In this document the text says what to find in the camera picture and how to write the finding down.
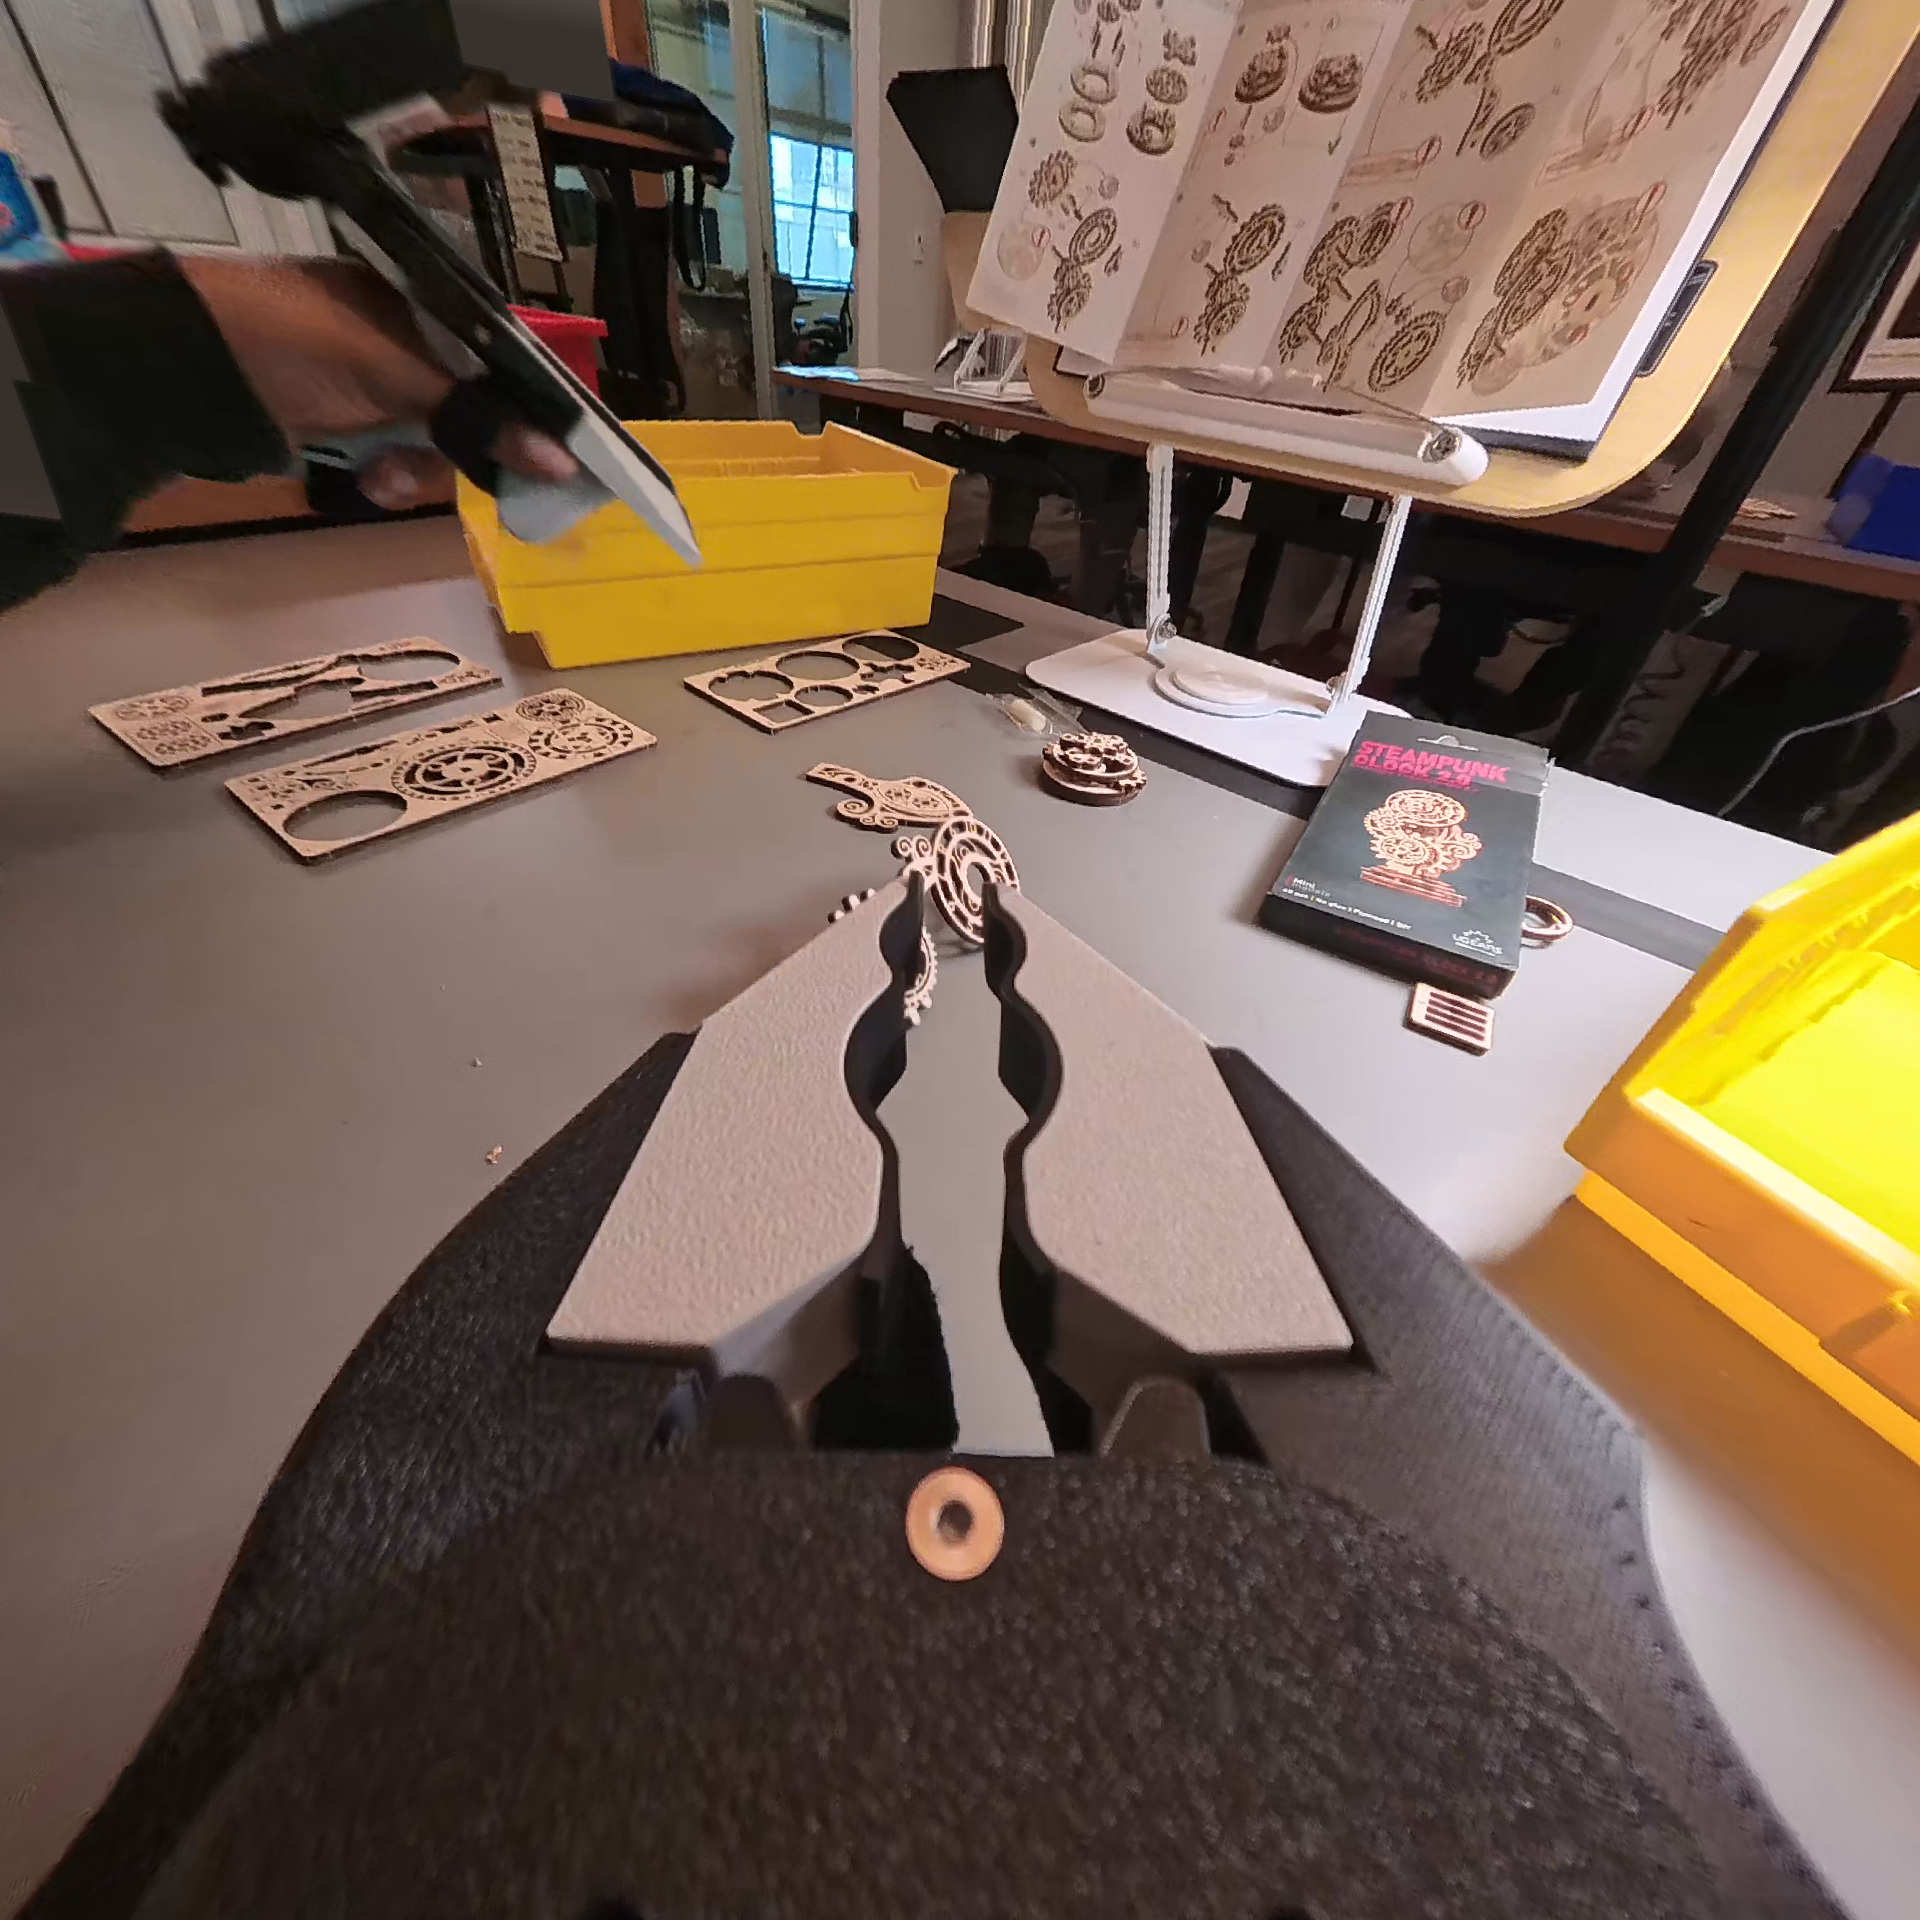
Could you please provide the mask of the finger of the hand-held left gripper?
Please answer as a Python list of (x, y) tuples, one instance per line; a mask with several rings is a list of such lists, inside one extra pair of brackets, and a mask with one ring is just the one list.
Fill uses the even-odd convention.
[[(335, 239), (413, 309), (428, 348), (453, 380), (439, 411), (422, 423), (323, 438), (324, 465), (355, 468), (385, 449), (431, 446), (493, 495), (501, 527), (521, 542), (556, 542), (617, 500), (678, 559), (702, 564), (698, 535), (668, 471), (539, 343), (345, 125), (319, 130), (319, 204)], [(575, 465), (573, 477), (558, 484), (503, 471), (491, 446), (508, 421), (559, 441)]]

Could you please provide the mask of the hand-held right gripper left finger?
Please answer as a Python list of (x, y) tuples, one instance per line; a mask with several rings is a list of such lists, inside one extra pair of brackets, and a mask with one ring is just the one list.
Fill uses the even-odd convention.
[(893, 879), (703, 1019), (550, 1348), (757, 1377), (815, 1429), (929, 1427), (929, 1278), (881, 1119), (922, 933), (922, 883)]

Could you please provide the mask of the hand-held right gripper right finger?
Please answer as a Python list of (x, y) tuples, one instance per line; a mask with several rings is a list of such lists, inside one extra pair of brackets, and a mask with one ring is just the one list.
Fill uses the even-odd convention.
[(1017, 889), (983, 965), (1004, 1149), (999, 1306), (1047, 1423), (1169, 1379), (1345, 1362), (1353, 1331), (1207, 1038)]

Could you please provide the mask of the wooden puzzle frame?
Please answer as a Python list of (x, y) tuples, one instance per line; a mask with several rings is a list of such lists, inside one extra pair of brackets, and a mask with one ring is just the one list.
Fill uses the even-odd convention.
[(966, 670), (966, 659), (898, 631), (857, 631), (690, 675), (686, 687), (764, 733), (779, 733), (957, 678)]

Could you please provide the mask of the wooden gear and dial assembly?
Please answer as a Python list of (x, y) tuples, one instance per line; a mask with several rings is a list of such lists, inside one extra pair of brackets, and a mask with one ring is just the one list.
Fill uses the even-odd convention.
[[(929, 909), (948, 926), (961, 951), (981, 954), (988, 942), (988, 887), (1017, 892), (1019, 873), (1012, 853), (995, 827), (971, 811), (957, 811), (923, 831), (902, 831), (893, 841), (901, 878), (918, 876)], [(830, 923), (852, 917), (877, 889), (869, 887), (842, 897)], [(939, 956), (929, 923), (918, 937), (918, 973), (902, 997), (908, 1026), (918, 1026), (933, 1004), (939, 980)]]

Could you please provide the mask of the wooden puzzle sheet with gears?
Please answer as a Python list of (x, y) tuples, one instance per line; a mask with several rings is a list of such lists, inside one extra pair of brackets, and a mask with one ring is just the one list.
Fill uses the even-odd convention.
[(241, 774), (226, 782), (226, 794), (285, 850), (318, 861), (653, 746), (655, 735), (634, 721), (569, 687), (550, 687)]

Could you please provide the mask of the grey desk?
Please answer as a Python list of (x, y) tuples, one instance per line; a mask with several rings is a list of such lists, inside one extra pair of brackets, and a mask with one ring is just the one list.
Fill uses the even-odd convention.
[[(553, 677), (453, 519), (110, 554), (5, 615), (5, 1914), (172, 1694), (262, 1490), (435, 1244), (629, 1067), (886, 879), (815, 761), (957, 790), (1027, 892), (1244, 1050), (1644, 1430), (1676, 1623), (1853, 1915), (1915, 1914), (1915, 1467), (1572, 1199), (1563, 1141), (1743, 908), (1819, 854), (1553, 773), (1538, 854), (1585, 919), (1475, 1061), (1403, 989), (1258, 926), (1284, 787), (1146, 735), (1122, 806), (1045, 795), (973, 681), (764, 735), (686, 660)], [(649, 753), (315, 867), (225, 782), (499, 691), (161, 774), (113, 698), (431, 638), (569, 683)]]

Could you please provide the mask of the person's left hand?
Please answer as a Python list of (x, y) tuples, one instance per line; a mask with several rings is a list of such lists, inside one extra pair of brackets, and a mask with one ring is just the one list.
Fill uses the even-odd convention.
[(431, 446), (403, 444), (453, 391), (412, 306), (373, 269), (341, 259), (178, 254), (279, 433), (299, 449), (364, 449), (358, 492), (403, 513), (453, 492)]

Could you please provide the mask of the slotted yellow plastic bin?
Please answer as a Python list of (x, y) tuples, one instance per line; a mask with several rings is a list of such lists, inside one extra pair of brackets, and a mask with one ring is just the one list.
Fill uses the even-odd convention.
[(636, 421), (677, 484), (703, 562), (681, 562), (629, 508), (553, 545), (508, 535), (458, 482), (476, 579), (553, 667), (700, 655), (930, 618), (953, 468), (838, 423)]

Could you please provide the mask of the wooden puzzle sheet with cutouts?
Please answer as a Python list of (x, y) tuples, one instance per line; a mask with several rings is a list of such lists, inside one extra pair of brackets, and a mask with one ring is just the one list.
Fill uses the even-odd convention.
[(495, 683), (489, 665), (437, 639), (406, 638), (157, 687), (86, 713), (164, 770)]

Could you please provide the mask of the black puzzle box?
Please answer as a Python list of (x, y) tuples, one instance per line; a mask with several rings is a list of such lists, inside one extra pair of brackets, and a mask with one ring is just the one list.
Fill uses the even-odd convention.
[(1364, 967), (1483, 1002), (1519, 969), (1542, 747), (1372, 713), (1259, 922)]

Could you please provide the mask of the round wooden gear stack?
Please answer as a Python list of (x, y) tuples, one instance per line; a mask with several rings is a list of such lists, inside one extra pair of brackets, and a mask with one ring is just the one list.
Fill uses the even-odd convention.
[(1146, 773), (1135, 749), (1118, 733), (1065, 733), (1041, 753), (1041, 782), (1057, 798), (1114, 806), (1146, 790)]

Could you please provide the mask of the ornate wooden leaf piece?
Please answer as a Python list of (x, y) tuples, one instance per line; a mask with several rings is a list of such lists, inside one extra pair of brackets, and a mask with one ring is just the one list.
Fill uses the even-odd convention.
[(923, 774), (876, 777), (823, 761), (805, 779), (838, 794), (836, 819), (860, 830), (917, 831), (970, 813), (961, 795)]

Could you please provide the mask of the instruction booklet on stand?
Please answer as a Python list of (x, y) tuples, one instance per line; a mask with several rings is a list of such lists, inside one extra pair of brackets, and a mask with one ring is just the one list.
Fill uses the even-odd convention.
[[(1099, 415), (1083, 382), (1057, 367), (1052, 343), (1023, 359), (1041, 404), (1069, 426), (1099, 426), (1146, 444), (1148, 603), (1133, 629), (1086, 639), (1033, 665), (1047, 691), (1141, 730), (1180, 735), (1226, 761), (1303, 787), (1326, 785), (1364, 713), (1387, 713), (1359, 693), (1377, 626), (1415, 506), (1458, 495), (1506, 517), (1546, 517), (1607, 495), (1661, 457), (1714, 382), (1714, 365), (1743, 330), (1826, 180), (1915, 43), (1915, 5), (1833, 5), (1789, 100), (1757, 143), (1705, 255), (1655, 335), (1649, 361), (1585, 457), (1469, 446), (1427, 421), (1292, 419), (1281, 451), (1244, 449), (1218, 428), (1188, 435)], [(1259, 479), (1315, 482), (1378, 495), (1373, 577), (1348, 659), (1306, 678), (1253, 655), (1223, 653), (1177, 634), (1169, 607), (1171, 479), (1177, 457), (1236, 466)]]

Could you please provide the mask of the plain yellow plastic bin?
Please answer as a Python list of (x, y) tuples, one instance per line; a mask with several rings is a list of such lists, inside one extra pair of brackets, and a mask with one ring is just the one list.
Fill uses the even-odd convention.
[(1578, 1199), (1918, 1458), (1918, 819), (1756, 900), (1569, 1135)]

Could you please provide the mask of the puzzle instruction booklet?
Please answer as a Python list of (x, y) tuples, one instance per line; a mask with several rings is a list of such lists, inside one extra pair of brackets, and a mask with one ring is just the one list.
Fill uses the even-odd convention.
[(1829, 26), (1821, 2), (1054, 7), (970, 306), (1091, 410), (1307, 411), (1585, 457)]

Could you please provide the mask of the black slanted pole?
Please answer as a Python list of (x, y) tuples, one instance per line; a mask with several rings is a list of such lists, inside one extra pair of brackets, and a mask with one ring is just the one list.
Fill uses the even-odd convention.
[(1918, 110), (1909, 110), (1853, 214), (1807, 277), (1756, 389), (1663, 547), (1639, 564), (1612, 603), (1579, 626), (1575, 638), (1589, 675), (1554, 735), (1553, 753), (1562, 764), (1579, 770), (1590, 759), (1673, 613), (1754, 494), (1788, 426), (1903, 261), (1915, 221)]

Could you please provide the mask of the blue plastic bin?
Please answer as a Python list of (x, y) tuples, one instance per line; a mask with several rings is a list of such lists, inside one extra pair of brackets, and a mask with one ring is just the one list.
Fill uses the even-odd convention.
[(1867, 555), (1918, 562), (1918, 492), (1918, 466), (1865, 452), (1839, 482), (1826, 533)]

